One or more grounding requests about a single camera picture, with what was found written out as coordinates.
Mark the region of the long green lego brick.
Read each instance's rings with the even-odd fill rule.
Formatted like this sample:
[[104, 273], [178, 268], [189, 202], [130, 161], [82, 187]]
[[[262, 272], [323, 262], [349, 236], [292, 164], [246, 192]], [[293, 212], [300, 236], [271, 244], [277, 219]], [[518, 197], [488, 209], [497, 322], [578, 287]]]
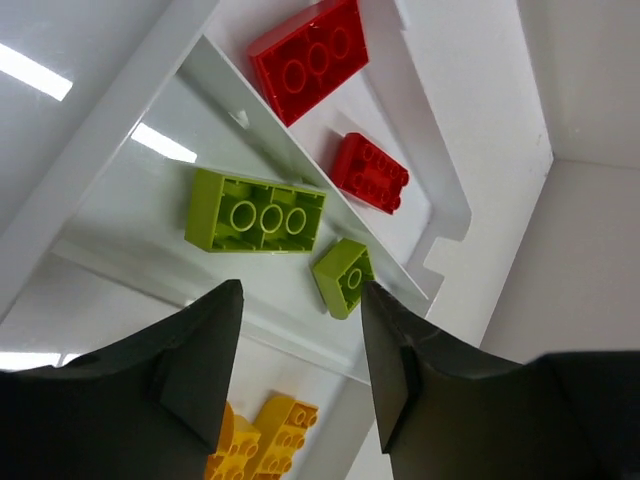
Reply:
[[185, 240], [213, 253], [309, 253], [325, 200], [315, 190], [198, 169]]

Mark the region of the yellow rounded lego brick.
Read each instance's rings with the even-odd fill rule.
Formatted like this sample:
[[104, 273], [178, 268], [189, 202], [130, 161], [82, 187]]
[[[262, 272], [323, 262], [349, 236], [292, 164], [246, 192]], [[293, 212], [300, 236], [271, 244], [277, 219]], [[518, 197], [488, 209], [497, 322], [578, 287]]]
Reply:
[[268, 399], [253, 426], [260, 432], [258, 452], [247, 462], [247, 479], [281, 479], [305, 446], [307, 432], [318, 420], [318, 407], [287, 395]]

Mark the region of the red lego brick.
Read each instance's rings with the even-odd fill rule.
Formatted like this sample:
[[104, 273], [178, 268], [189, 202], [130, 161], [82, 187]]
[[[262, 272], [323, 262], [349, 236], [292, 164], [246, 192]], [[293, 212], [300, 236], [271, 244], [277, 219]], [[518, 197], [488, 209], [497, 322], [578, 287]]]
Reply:
[[321, 1], [247, 47], [260, 90], [289, 127], [369, 63], [359, 2]]

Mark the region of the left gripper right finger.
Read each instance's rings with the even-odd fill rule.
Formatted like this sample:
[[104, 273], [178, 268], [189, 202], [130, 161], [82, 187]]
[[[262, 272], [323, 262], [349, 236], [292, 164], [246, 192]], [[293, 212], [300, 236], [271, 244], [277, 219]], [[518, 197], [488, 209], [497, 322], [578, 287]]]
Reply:
[[473, 347], [374, 281], [362, 326], [382, 452], [397, 479], [635, 479], [639, 355]]

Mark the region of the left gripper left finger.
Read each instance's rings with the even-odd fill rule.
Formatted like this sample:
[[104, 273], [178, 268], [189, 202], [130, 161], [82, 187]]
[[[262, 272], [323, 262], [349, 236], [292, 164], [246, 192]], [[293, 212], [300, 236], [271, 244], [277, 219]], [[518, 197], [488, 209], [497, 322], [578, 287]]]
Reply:
[[62, 367], [1, 375], [5, 479], [200, 479], [217, 448], [243, 314], [228, 280]]

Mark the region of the red round lego piece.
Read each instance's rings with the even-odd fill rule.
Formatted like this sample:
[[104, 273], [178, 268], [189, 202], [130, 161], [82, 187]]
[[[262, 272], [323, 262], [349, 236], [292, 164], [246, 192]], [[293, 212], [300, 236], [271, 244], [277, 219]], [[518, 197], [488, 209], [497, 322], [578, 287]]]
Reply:
[[329, 177], [342, 191], [389, 215], [399, 209], [410, 180], [405, 167], [358, 132], [342, 139]]

